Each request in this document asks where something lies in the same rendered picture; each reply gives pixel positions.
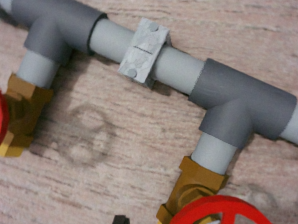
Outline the grey pipe with tee joints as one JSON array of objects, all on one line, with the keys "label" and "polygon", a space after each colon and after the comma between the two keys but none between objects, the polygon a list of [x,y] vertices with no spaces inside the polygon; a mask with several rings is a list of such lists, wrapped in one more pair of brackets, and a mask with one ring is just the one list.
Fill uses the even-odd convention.
[{"label": "grey pipe with tee joints", "polygon": [[117,73],[128,80],[148,89],[158,81],[207,109],[194,151],[183,157],[171,195],[158,210],[158,224],[234,224],[235,214],[272,224],[254,205],[217,194],[229,178],[225,171],[236,148],[243,149],[251,130],[298,144],[294,94],[208,57],[203,62],[170,48],[168,30],[154,22],[141,18],[133,32],[73,0],[0,0],[0,22],[29,30],[18,71],[10,74],[5,95],[0,93],[1,158],[20,159],[29,150],[53,95],[50,85],[72,49],[97,54],[119,64]]}]

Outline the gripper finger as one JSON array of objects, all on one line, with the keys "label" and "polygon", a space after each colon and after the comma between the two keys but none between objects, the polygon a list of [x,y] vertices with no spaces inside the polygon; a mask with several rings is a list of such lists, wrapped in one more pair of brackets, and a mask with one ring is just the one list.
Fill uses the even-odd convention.
[{"label": "gripper finger", "polygon": [[115,215],[112,224],[130,224],[130,218],[126,218],[126,215]]}]

